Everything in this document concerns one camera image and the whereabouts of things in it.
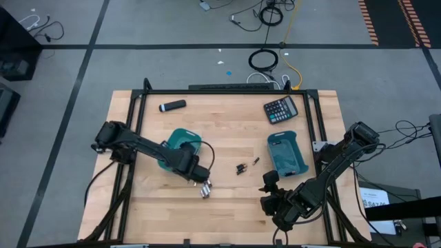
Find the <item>white sign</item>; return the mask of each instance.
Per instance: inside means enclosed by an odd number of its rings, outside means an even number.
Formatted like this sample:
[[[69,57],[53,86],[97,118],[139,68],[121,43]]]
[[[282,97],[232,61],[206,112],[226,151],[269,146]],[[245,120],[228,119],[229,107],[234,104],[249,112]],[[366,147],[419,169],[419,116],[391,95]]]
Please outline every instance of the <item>white sign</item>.
[[[360,188],[361,198],[363,199],[363,205],[365,208],[377,207],[389,204],[389,198],[387,192],[379,189],[367,189]],[[381,233],[396,235],[395,226],[392,220],[384,221],[370,221],[370,223]],[[375,233],[375,230],[369,226],[369,231]]]

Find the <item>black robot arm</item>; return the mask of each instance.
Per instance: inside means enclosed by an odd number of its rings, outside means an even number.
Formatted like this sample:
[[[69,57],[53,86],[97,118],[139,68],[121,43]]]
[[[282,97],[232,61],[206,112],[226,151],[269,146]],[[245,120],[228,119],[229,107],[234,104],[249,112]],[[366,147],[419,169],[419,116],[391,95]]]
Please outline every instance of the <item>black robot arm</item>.
[[[379,135],[362,122],[352,125],[337,145],[324,146],[316,156],[326,168],[316,177],[301,183],[295,190],[279,189],[276,171],[263,175],[265,186],[260,191],[271,192],[262,197],[263,211],[282,231],[292,230],[296,221],[309,218],[326,201],[327,188],[341,173],[363,154],[372,153]]]
[[[118,121],[106,121],[96,135],[95,142],[92,149],[98,153],[112,150],[110,159],[118,163],[133,162],[135,151],[138,151],[164,161],[166,166],[185,180],[204,183],[209,178],[209,170],[198,165],[199,157],[194,155],[194,148],[189,143],[184,143],[180,149],[163,147],[132,132]]]

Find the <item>wooden tabletop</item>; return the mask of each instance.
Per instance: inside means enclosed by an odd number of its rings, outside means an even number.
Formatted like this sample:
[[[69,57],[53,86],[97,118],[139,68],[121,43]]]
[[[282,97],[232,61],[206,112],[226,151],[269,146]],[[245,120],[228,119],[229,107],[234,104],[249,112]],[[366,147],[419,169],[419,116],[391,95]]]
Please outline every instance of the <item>wooden tabletop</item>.
[[[113,93],[108,121],[125,122],[130,94],[130,91]],[[345,127],[337,94],[319,91],[319,96],[328,140],[340,141]],[[299,114],[288,121],[270,125],[263,111],[265,103],[282,97],[262,94],[148,95],[141,136],[160,143],[180,127],[199,134],[216,152],[210,176],[213,187],[210,198],[203,200],[200,187],[187,184],[180,176],[161,169],[153,158],[138,153],[124,242],[181,244],[184,238],[189,238],[192,244],[270,244],[276,226],[262,211],[259,198],[265,194],[258,191],[263,186],[262,175],[274,168],[267,150],[267,137],[277,132],[295,131],[303,159],[309,165],[305,174],[282,178],[279,187],[295,189],[316,175],[302,96],[291,96]],[[185,99],[187,107],[159,112],[160,104],[179,99]],[[309,101],[316,136],[320,140],[314,102]],[[136,123],[136,114],[134,118],[133,123]],[[211,150],[203,144],[199,155],[200,164],[208,166]],[[109,157],[110,154],[98,155],[94,174],[110,162]],[[259,162],[251,165],[257,157],[260,157]],[[237,176],[236,165],[241,163],[249,167]],[[79,238],[90,234],[108,210],[115,173],[116,166],[113,166],[90,188]],[[368,225],[358,211],[351,170],[340,176],[337,186],[343,211],[360,233],[370,239]],[[334,213],[330,211],[330,214],[334,237],[339,239]],[[116,215],[112,237],[116,237],[119,218],[120,213]],[[327,243],[322,218],[306,225],[295,225],[288,235],[290,244]],[[282,232],[277,237],[285,240]]]

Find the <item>teal plastic tray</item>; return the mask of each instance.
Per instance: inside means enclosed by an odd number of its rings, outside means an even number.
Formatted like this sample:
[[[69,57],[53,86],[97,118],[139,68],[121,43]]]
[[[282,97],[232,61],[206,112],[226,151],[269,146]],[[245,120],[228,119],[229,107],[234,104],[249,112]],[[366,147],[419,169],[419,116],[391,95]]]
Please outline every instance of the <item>teal plastic tray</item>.
[[[168,143],[168,147],[171,149],[178,149],[179,146],[187,141],[201,141],[202,138],[198,135],[195,134],[191,131],[185,130],[183,128],[178,128],[176,130],[173,131],[172,135],[170,136],[170,138],[168,139],[167,143]],[[199,148],[201,147],[200,143],[190,143],[191,146],[194,147],[195,152],[194,154],[198,154],[199,153]],[[161,166],[161,168],[167,170],[167,171],[171,171],[170,168],[168,168],[167,166],[165,166],[165,163],[163,161],[158,161],[159,166]]]
[[[296,142],[297,134],[284,131],[268,137],[268,150],[279,176],[294,176],[308,171]]]

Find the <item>table frame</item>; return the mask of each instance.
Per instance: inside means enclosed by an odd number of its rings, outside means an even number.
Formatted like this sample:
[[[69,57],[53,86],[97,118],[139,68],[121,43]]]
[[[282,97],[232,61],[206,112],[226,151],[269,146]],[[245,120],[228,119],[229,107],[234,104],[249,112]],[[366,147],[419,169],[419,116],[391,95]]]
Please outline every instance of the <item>table frame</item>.
[[[152,86],[150,85],[149,81],[147,79],[144,79],[143,82],[143,89],[142,90],[132,90],[132,94],[130,96],[130,104],[129,104],[129,110],[127,113],[127,120],[126,125],[131,127],[132,126],[132,119],[135,115],[135,104],[136,100],[138,98],[141,98],[141,104],[139,107],[138,112],[138,118],[136,122],[135,132],[137,134],[141,133],[141,127],[143,124],[143,115],[145,110],[145,104],[146,99],[149,94],[289,94],[289,95],[300,95],[303,97],[303,103],[305,105],[305,112],[308,122],[308,130],[309,130],[309,138],[311,140],[311,149],[313,151],[314,156],[314,164],[316,169],[316,174],[319,175],[322,171],[322,165],[316,161],[317,152],[314,151],[313,148],[313,142],[316,141],[316,133],[314,131],[314,123],[312,121],[312,115],[311,115],[311,106],[309,104],[309,97],[314,100],[314,105],[316,109],[316,116],[317,116],[317,123],[318,123],[318,129],[320,131],[320,139],[321,141],[327,141],[326,131],[325,131],[325,124],[323,122],[323,116],[322,116],[322,110],[320,108],[320,101],[318,97],[318,91],[317,90],[291,90],[290,87],[286,87],[283,90],[153,90]],[[119,223],[118,233],[117,233],[117,240],[123,242],[124,240],[124,233],[125,233],[125,226],[127,222],[127,215],[129,210],[129,203],[130,203],[130,196],[132,191],[132,182],[134,177],[134,170],[135,170],[136,162],[133,162],[129,164],[129,171],[127,173],[127,181],[130,182],[129,191],[126,196],[126,198],[123,201],[122,210],[121,210],[121,220]],[[116,176],[115,176],[115,182],[114,182],[114,188],[112,192],[112,199],[110,205],[112,206],[116,198],[119,195],[119,191],[121,188],[121,179],[123,177],[123,164],[118,164],[118,168],[116,170]],[[338,191],[336,184],[333,183],[331,185],[331,193],[332,197],[335,200],[335,202],[340,206],[340,201],[338,198]],[[334,240],[334,235],[332,232],[331,227],[331,220],[329,217],[329,208],[325,209],[325,212],[323,214],[323,220],[325,222],[325,231],[326,231],[326,237],[328,244],[337,241]],[[107,225],[104,233],[104,240],[111,240],[112,235],[112,227],[113,227],[113,221],[114,216],[110,220],[109,224]],[[347,236],[344,225],[341,223],[341,221],[337,218],[337,226],[338,226],[338,233],[340,235],[340,242],[347,242]],[[167,247],[189,247],[190,240],[185,239],[183,241],[183,244],[176,244],[176,245],[167,245]],[[249,245],[234,245],[235,247],[250,247]],[[252,245],[252,247],[273,247],[273,245]]]

